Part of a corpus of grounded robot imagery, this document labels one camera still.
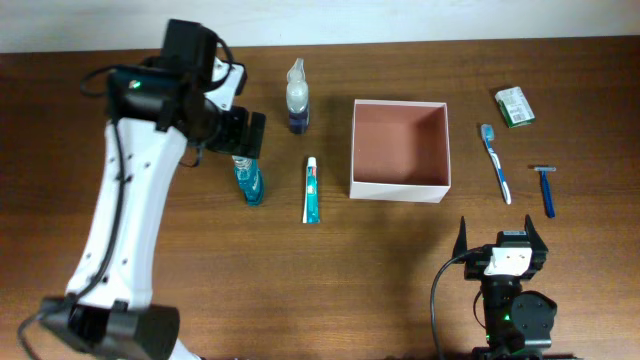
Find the spray bottle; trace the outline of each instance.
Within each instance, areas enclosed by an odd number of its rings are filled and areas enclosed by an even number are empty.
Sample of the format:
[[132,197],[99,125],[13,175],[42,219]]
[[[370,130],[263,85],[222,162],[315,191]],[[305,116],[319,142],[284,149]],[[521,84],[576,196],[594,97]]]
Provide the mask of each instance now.
[[304,59],[298,58],[287,73],[287,108],[289,130],[304,134],[309,127],[309,85],[304,77]]

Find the blue mouthwash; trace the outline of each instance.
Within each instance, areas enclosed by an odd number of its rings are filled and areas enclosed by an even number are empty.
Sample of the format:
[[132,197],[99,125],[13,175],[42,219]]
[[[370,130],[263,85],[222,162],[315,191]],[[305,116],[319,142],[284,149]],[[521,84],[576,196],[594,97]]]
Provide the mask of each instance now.
[[233,163],[238,186],[244,192],[247,203],[250,206],[260,205],[264,196],[264,183],[262,172],[258,168],[258,160],[233,156]]

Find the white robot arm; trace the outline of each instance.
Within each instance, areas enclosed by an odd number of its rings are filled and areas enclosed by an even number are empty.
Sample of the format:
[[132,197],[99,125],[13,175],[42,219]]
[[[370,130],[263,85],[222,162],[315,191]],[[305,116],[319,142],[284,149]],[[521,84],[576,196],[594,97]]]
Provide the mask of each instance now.
[[[226,62],[215,57],[218,44]],[[161,56],[109,71],[111,120],[89,239],[65,297],[44,299],[18,338],[37,359],[23,331],[39,320],[73,349],[96,357],[197,360],[177,339],[177,309],[151,304],[169,185],[187,146],[257,158],[266,119],[253,113],[249,125],[248,111],[232,106],[245,68],[197,23],[171,20]]]

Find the toothbrush handle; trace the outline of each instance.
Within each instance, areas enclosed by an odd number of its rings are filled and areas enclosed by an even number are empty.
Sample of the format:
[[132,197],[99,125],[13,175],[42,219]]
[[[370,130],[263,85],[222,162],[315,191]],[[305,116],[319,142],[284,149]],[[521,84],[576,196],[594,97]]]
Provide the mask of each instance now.
[[504,178],[504,173],[502,172],[502,167],[500,166],[500,160],[498,160],[498,155],[496,155],[494,151],[490,151],[489,155],[491,156],[491,161],[493,161],[493,166],[496,168],[496,173],[498,174],[498,179],[500,180],[500,188],[502,189],[504,202],[507,203],[507,205],[510,205],[511,193],[509,192],[509,186],[507,186],[507,180]]
[[550,219],[556,217],[556,211],[553,208],[553,199],[551,198],[551,186],[547,179],[547,173],[540,173],[540,182],[542,183],[542,195],[544,196],[544,207],[547,210],[547,216]]

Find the bottle cap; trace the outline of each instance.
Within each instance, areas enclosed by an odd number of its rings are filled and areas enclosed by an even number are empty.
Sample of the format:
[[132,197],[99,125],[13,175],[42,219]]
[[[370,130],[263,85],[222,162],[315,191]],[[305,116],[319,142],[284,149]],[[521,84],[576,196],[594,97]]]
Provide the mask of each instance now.
[[296,59],[296,63],[293,64],[293,67],[287,73],[287,81],[304,81],[304,59],[298,58]]

